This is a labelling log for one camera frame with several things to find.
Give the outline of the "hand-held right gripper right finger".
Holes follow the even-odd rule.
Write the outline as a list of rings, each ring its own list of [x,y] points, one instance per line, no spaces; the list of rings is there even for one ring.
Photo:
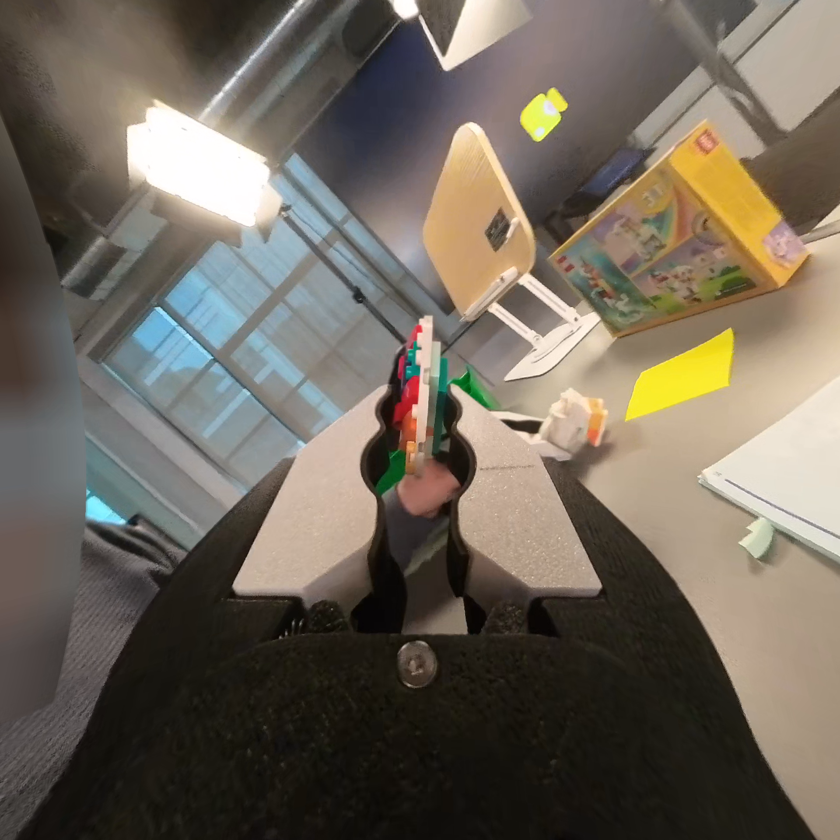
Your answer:
[[[602,592],[542,457],[458,387],[449,389],[450,468],[460,491],[448,523],[452,592],[489,615],[499,602]]]

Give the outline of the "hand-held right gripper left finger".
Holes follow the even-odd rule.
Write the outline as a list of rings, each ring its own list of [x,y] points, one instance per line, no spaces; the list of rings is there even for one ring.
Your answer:
[[[338,603],[365,599],[383,616],[404,616],[406,584],[385,535],[376,485],[389,467],[380,385],[307,443],[293,459],[239,569],[238,598]]]

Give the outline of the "white lego bird body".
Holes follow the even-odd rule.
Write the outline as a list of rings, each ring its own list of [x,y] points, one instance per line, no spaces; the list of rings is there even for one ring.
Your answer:
[[[577,455],[584,447],[601,446],[608,412],[600,397],[581,394],[568,388],[554,402],[543,419],[539,440],[569,456]]]

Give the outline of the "round colourful lego tail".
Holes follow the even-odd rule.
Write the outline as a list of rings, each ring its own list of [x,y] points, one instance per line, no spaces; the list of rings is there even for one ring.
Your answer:
[[[419,319],[397,357],[390,425],[404,475],[420,476],[443,451],[448,361],[434,336],[434,319]]]

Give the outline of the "person's left forearm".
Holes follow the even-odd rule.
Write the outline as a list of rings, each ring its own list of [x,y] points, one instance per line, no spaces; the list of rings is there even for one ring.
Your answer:
[[[388,550],[403,577],[408,579],[437,553],[445,550],[449,516],[442,513],[430,518],[409,513],[395,487],[389,489],[382,499]]]

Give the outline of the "mint green lego piece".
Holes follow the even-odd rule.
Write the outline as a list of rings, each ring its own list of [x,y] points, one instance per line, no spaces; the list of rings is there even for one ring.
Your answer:
[[[767,518],[757,518],[750,523],[742,539],[740,548],[754,560],[766,562],[774,545],[775,527]]]

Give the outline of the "open lego instruction booklet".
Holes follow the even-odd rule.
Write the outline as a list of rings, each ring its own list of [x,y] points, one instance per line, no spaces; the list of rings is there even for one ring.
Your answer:
[[[839,561],[839,379],[704,469],[699,483]]]

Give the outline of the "colourful lego set box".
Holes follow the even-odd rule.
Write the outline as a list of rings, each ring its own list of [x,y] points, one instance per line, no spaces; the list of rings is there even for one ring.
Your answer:
[[[704,121],[550,263],[618,339],[781,289],[809,256]]]

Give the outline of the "green plastic bin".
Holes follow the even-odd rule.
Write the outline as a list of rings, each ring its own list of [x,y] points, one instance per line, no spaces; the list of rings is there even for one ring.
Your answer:
[[[478,404],[488,410],[497,408],[497,401],[492,394],[482,384],[477,373],[472,368],[466,367],[465,372],[455,377],[448,382],[448,386],[457,386],[468,396],[472,397]],[[378,496],[384,495],[388,490],[394,488],[399,481],[404,477],[405,473],[405,455],[395,448],[388,454],[388,466],[385,473],[376,482],[374,492]]]

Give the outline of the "person's grey clothing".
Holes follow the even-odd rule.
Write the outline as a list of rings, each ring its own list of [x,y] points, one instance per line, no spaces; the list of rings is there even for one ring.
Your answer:
[[[50,704],[1,728],[1,838],[16,838],[65,769],[136,623],[186,552],[139,526],[87,521]]]

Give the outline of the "large window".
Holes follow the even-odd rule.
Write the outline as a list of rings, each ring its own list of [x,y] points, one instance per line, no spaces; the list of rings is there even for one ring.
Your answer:
[[[442,298],[301,153],[274,185],[318,226],[344,231],[450,339]],[[239,247],[200,247],[128,321],[79,359],[88,437],[125,475],[98,494],[187,543],[383,383],[398,344],[279,219],[267,243],[244,233]]]

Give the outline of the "yellow paper sheet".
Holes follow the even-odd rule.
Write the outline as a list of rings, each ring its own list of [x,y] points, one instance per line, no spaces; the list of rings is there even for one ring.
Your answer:
[[[696,348],[642,372],[634,384],[625,421],[728,387],[734,344],[734,331],[726,329]]]

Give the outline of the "white stand with wooden board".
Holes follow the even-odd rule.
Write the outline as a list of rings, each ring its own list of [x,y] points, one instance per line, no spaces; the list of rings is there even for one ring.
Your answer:
[[[532,226],[475,122],[454,134],[424,221],[423,245],[462,323],[489,313],[530,345],[505,382],[551,372],[600,323],[596,313],[580,314],[533,275]],[[560,325],[540,334],[507,310],[502,299],[516,287],[559,316]]]

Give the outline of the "studio light panel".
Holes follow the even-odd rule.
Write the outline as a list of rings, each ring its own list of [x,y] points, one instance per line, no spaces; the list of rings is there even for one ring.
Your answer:
[[[153,217],[235,247],[247,231],[270,241],[285,204],[262,155],[161,101],[126,140],[129,183]]]

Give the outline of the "black chair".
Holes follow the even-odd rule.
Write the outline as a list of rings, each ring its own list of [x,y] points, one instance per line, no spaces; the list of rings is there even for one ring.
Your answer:
[[[813,230],[838,205],[837,122],[811,122],[740,162],[798,234]]]

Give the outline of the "white ceiling lamp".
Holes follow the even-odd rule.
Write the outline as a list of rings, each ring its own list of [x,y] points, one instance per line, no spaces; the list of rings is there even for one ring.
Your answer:
[[[389,1],[405,21],[417,20],[440,66],[451,71],[527,24],[523,1]]]

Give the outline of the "yellow wall sticker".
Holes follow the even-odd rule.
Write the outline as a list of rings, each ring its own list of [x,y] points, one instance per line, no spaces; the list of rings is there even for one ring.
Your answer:
[[[568,107],[563,94],[552,87],[525,106],[520,113],[520,125],[533,142],[541,142],[560,124]]]

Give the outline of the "silver ceiling duct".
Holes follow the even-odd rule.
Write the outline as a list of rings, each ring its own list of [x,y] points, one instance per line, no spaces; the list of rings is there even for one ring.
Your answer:
[[[308,75],[327,82],[329,95],[351,79],[397,27],[382,1],[273,2],[277,15],[249,37],[213,96],[195,119],[246,131]]]

